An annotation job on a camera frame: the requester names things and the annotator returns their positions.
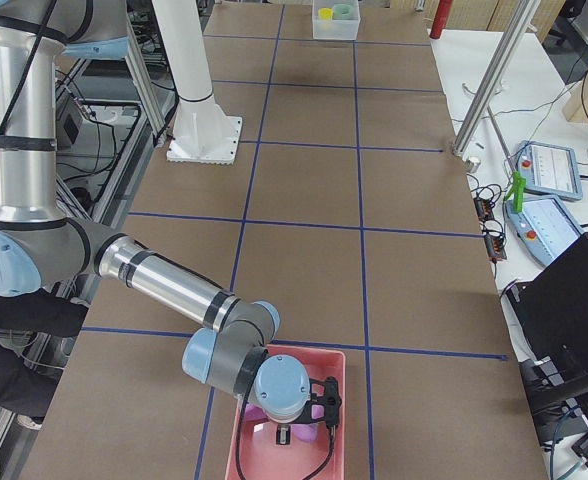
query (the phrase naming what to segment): white pillar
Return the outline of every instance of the white pillar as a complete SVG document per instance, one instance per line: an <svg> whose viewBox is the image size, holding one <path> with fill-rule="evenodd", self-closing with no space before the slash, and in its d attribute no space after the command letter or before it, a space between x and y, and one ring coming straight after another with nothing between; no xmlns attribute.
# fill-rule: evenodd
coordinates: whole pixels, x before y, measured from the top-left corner
<svg viewBox="0 0 588 480"><path fill-rule="evenodd" d="M152 4L180 95L167 159L233 163L242 120L227 117L214 99L196 2L152 0Z"/></svg>

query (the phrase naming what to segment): black monitor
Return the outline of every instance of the black monitor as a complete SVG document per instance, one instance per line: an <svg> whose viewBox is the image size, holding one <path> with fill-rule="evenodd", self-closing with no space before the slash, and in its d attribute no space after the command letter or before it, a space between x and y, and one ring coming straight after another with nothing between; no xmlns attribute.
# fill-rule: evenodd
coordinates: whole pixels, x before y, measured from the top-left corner
<svg viewBox="0 0 588 480"><path fill-rule="evenodd" d="M566 381L588 372L588 233L519 294L518 316L538 359ZM588 393L576 398L588 419Z"/></svg>

